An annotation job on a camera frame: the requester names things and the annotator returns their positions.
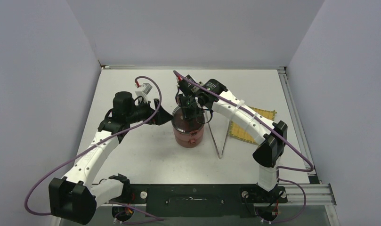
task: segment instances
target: white screw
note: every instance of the white screw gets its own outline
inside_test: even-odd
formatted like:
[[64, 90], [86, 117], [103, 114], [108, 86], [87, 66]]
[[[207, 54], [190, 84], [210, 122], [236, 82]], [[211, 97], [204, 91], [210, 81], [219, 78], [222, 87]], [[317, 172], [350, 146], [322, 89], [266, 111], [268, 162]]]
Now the white screw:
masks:
[[141, 193], [140, 193], [140, 197], [141, 197], [142, 199], [145, 199], [145, 198], [147, 197], [147, 192], [141, 192]]

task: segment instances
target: black joint cover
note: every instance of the black joint cover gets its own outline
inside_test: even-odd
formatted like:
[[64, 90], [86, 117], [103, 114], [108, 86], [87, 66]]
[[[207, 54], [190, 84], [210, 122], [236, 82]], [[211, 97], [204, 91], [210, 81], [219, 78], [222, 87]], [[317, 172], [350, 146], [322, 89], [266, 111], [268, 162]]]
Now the black joint cover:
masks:
[[[273, 126], [275, 132], [287, 138], [286, 123], [280, 121], [277, 124], [273, 123]], [[264, 142], [253, 153], [253, 158], [260, 165], [273, 168], [276, 160], [283, 154], [285, 143], [273, 133], [265, 134], [264, 138]]]
[[89, 223], [96, 211], [96, 200], [89, 189], [65, 179], [52, 179], [49, 200], [53, 216], [82, 225]]

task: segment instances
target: metal bracket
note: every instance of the metal bracket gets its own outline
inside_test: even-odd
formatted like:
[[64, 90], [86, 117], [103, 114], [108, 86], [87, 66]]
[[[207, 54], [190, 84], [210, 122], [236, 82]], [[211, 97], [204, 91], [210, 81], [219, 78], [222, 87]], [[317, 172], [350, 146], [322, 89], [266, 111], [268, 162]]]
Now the metal bracket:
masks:
[[276, 66], [145, 66], [145, 65], [103, 65], [102, 69], [240, 69], [240, 70], [281, 70], [284, 71], [284, 67]]
[[[296, 185], [281, 185], [286, 189], [287, 203], [281, 203], [283, 206], [302, 206], [304, 196], [302, 191]], [[330, 184], [327, 185], [301, 185], [307, 196], [307, 206], [333, 206], [336, 201], [333, 196]], [[264, 206], [264, 204], [254, 204], [254, 206]]]
[[311, 155], [311, 152], [309, 150], [308, 143], [307, 143], [307, 138], [305, 136], [304, 129], [303, 129], [302, 124], [301, 124], [300, 116], [299, 116], [299, 113], [297, 111], [296, 105], [294, 104], [292, 92], [290, 90], [290, 86], [289, 86], [288, 80], [287, 80], [286, 71], [284, 69], [283, 70], [277, 70], [277, 71], [279, 74], [280, 82], [282, 84], [284, 97], [286, 98], [287, 106], [289, 107], [290, 116], [292, 118], [294, 130], [296, 131], [296, 137], [297, 137], [297, 141], [298, 141], [299, 146], [300, 146], [301, 153], [304, 156], [306, 156], [308, 158], [308, 160], [310, 160], [310, 162], [312, 162], [312, 164], [314, 164], [314, 162], [312, 161], [312, 155]]

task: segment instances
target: red wire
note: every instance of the red wire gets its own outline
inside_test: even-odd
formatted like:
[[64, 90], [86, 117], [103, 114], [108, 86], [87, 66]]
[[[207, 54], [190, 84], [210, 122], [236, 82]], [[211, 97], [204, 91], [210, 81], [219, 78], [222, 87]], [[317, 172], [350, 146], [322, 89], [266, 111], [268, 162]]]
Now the red wire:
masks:
[[279, 205], [279, 201], [277, 200], [277, 201], [276, 201], [275, 209], [274, 209], [272, 212], [274, 212], [274, 211], [277, 209], [278, 205]]

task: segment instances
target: cable tie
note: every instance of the cable tie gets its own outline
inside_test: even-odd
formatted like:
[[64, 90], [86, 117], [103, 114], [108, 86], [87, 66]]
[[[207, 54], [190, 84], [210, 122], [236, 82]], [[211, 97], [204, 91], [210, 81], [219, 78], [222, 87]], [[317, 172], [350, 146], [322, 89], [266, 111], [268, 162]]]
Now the cable tie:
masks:
[[94, 143], [94, 144], [92, 144], [92, 145], [94, 145], [94, 146], [96, 146], [96, 147], [98, 147], [98, 148], [103, 149], [102, 146], [98, 145], [97, 143]]
[[257, 115], [258, 115], [258, 113], [256, 112], [256, 113], [252, 116], [250, 122], [247, 124], [246, 128], [244, 128], [244, 131], [247, 132], [247, 129], [249, 128], [250, 124], [254, 121], [254, 118], [255, 118]]
[[232, 115], [230, 116], [230, 120], [232, 120], [233, 116], [236, 114], [237, 110], [244, 104], [244, 100], [240, 100], [237, 104], [236, 108], [232, 111]]

